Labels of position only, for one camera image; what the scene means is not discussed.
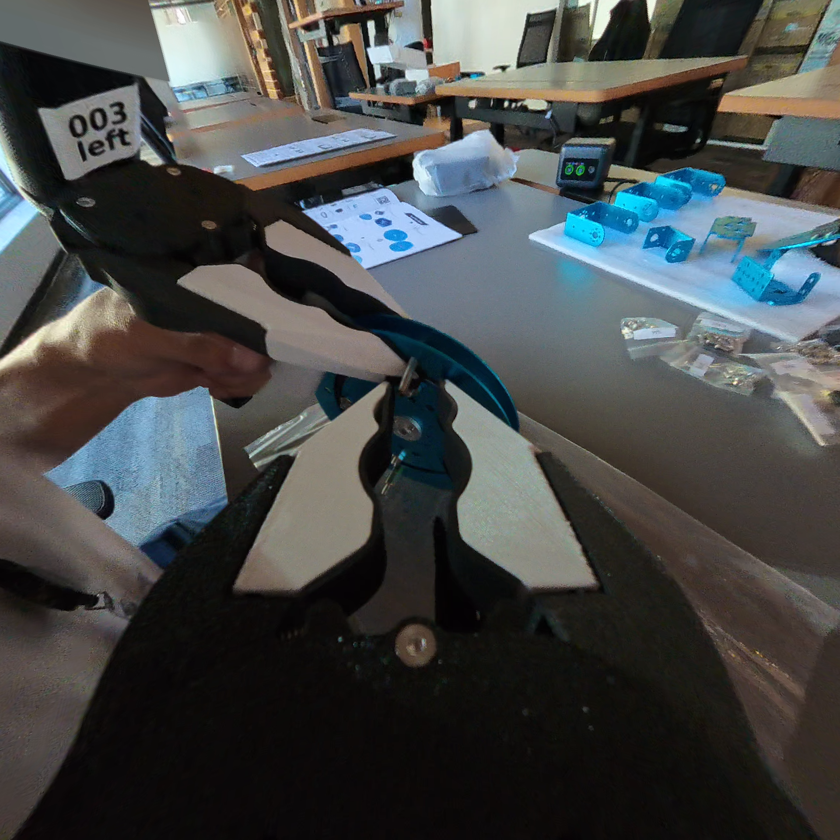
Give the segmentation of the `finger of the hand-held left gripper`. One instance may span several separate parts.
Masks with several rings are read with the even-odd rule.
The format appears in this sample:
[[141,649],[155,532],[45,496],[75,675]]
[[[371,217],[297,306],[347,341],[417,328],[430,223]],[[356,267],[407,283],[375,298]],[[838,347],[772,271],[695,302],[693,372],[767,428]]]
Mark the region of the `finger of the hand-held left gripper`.
[[178,285],[263,327],[267,354],[275,361],[369,382],[401,375],[406,368],[371,332],[351,329],[321,309],[282,297],[244,266],[201,266]]
[[406,312],[333,237],[282,220],[264,230],[263,275],[282,296],[324,310],[346,326],[375,315],[405,318]]

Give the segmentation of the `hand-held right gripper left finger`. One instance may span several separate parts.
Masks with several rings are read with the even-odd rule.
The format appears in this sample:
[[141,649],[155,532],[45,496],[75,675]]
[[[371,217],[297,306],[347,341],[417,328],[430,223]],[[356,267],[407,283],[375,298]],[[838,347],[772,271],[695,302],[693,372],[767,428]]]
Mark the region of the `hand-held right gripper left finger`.
[[392,395],[383,382],[305,443],[234,583],[237,594],[301,595],[362,549],[374,503],[361,457]]

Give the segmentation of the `blue round metal disc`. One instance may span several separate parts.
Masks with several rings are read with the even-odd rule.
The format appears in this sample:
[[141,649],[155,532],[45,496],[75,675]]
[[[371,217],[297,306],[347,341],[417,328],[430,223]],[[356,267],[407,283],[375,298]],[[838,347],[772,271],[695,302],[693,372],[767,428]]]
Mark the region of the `blue round metal disc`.
[[464,344],[426,324],[392,314],[359,318],[405,361],[416,359],[410,395],[395,395],[392,455],[402,456],[398,473],[431,487],[449,489],[443,430],[438,420],[437,383],[450,381],[513,430],[518,413],[497,374]]

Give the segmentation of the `person's left forearm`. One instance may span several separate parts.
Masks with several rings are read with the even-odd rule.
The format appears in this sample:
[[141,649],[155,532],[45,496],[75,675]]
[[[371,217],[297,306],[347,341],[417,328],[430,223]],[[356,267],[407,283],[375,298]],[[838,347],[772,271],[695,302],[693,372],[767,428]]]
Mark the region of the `person's left forearm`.
[[107,424],[108,394],[89,351],[108,301],[102,290],[36,330],[2,359],[1,440],[47,471]]

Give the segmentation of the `wood-edged neighbouring desk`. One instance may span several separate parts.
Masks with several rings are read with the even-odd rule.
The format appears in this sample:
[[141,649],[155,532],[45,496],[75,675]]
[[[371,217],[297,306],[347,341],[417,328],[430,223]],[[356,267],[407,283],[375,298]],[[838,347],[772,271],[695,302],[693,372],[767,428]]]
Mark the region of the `wood-edged neighbouring desk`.
[[[349,130],[382,130],[396,135],[351,149],[300,161],[257,168],[242,154]],[[445,144],[445,132],[330,109],[306,111],[297,104],[250,98],[175,111],[171,138],[179,162],[222,175],[254,190],[288,186],[363,169],[411,164],[415,153]]]

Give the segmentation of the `printed instruction sheet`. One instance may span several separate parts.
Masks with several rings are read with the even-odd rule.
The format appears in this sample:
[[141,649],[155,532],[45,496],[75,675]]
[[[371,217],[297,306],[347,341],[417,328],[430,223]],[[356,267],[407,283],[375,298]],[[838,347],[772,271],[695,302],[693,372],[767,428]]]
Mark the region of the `printed instruction sheet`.
[[404,202],[388,188],[303,210],[363,268],[453,243],[463,235]]

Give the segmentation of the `long printed paper strip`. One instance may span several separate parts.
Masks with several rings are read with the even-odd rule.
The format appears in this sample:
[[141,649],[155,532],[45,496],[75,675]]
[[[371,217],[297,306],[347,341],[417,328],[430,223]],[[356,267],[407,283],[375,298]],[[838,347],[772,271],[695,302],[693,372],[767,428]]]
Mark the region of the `long printed paper strip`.
[[382,130],[352,129],[312,139],[284,143],[267,150],[249,152],[241,156],[250,165],[261,168],[300,161],[313,156],[351,149],[383,140],[392,140],[395,137],[394,133]]

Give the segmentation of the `person's blue trouser leg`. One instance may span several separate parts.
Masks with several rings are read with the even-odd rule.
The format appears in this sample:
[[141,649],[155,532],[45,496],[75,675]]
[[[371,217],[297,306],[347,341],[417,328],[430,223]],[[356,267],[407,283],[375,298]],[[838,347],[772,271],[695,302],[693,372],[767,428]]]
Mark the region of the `person's blue trouser leg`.
[[165,570],[205,526],[204,521],[189,517],[169,521],[140,543],[140,551],[159,569]]

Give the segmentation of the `wooden storage shelf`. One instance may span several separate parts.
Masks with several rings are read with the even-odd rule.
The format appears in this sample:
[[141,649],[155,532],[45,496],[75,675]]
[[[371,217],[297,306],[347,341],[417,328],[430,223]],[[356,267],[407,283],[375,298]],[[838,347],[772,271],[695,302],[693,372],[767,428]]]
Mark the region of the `wooden storage shelf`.
[[412,48],[391,39],[394,18],[405,2],[287,2],[288,30],[308,50],[316,82],[327,88],[327,103],[338,111],[417,127],[433,113],[448,121],[458,140],[463,124],[455,99],[443,93],[459,64],[434,67],[425,42]]

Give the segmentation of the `clear plastic bag sheet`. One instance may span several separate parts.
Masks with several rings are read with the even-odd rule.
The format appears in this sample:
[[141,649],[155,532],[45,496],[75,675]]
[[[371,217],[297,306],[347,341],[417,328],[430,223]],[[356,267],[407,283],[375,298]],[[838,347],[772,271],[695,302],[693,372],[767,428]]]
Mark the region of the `clear plastic bag sheet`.
[[764,758],[797,792],[788,760],[838,610],[583,447],[519,419],[529,442],[565,463],[663,561],[726,662]]

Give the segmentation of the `person's black shoe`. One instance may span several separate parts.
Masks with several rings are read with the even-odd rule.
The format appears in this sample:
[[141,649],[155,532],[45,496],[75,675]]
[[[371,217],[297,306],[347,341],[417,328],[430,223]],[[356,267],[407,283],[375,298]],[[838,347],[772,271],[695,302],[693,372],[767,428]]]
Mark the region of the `person's black shoe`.
[[111,487],[103,480],[85,480],[65,487],[64,491],[101,520],[107,520],[113,514],[114,495]]

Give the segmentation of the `set of blue metal brackets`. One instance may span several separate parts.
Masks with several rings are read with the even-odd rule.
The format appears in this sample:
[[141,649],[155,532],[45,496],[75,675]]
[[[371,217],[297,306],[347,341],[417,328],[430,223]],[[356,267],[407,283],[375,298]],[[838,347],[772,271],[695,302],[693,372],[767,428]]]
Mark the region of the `set of blue metal brackets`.
[[[662,209],[679,210],[698,197],[714,198],[726,186],[723,175],[715,172],[684,167],[663,175],[653,182],[637,182],[626,190],[616,192],[611,202],[585,205],[567,214],[563,232],[570,238],[593,247],[603,245],[607,230],[630,235],[641,222],[655,221]],[[737,244],[732,261],[739,256],[743,244],[754,233],[757,225],[751,217],[723,216],[712,222],[700,252],[710,237]],[[642,249],[660,248],[665,251],[665,261],[670,264],[684,262],[689,257],[696,240],[672,225],[649,227]],[[801,234],[780,239],[756,256],[740,259],[732,281],[751,299],[769,306],[792,306],[803,302],[821,279],[820,271],[812,272],[799,289],[786,286],[774,275],[775,264],[787,253],[813,249],[838,243],[838,219],[814,227]]]

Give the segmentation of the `white foam board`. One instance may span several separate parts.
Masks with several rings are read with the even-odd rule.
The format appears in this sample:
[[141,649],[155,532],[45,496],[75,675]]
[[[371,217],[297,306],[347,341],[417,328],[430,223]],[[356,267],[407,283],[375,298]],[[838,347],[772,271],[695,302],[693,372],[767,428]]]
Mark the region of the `white foam board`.
[[[712,222],[722,216],[750,217],[757,225],[735,262],[731,258],[736,246],[724,239],[711,238],[700,252]],[[732,275],[742,257],[754,258],[757,250],[774,241],[829,223],[836,217],[835,213],[812,208],[765,202],[745,192],[724,192],[712,200],[695,199],[676,213],[661,212],[653,222],[673,226],[696,240],[688,259],[676,264],[665,259],[662,248],[643,249],[650,228],[646,223],[641,223],[632,234],[608,229],[604,242],[597,246],[568,237],[564,223],[537,230],[529,238],[700,310],[729,317],[782,340],[795,341],[838,322],[838,268],[823,263],[808,250],[783,256],[773,267],[773,275],[786,286],[798,289],[816,271],[822,277],[805,301],[782,307],[754,301],[732,281]]]

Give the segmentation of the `small black screen device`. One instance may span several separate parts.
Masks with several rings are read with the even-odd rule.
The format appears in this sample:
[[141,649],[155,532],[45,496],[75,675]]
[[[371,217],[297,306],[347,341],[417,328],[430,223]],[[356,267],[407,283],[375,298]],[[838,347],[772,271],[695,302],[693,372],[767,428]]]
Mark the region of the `small black screen device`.
[[600,192],[612,167],[614,138],[572,138],[560,147],[555,184],[561,190]]

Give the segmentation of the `black office chair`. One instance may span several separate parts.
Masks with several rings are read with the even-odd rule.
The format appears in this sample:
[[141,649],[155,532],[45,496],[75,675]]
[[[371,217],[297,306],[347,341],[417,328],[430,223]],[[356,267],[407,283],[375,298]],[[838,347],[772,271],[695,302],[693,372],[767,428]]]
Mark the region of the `black office chair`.
[[557,18],[557,8],[526,14],[516,58],[516,69],[537,67],[550,62]]

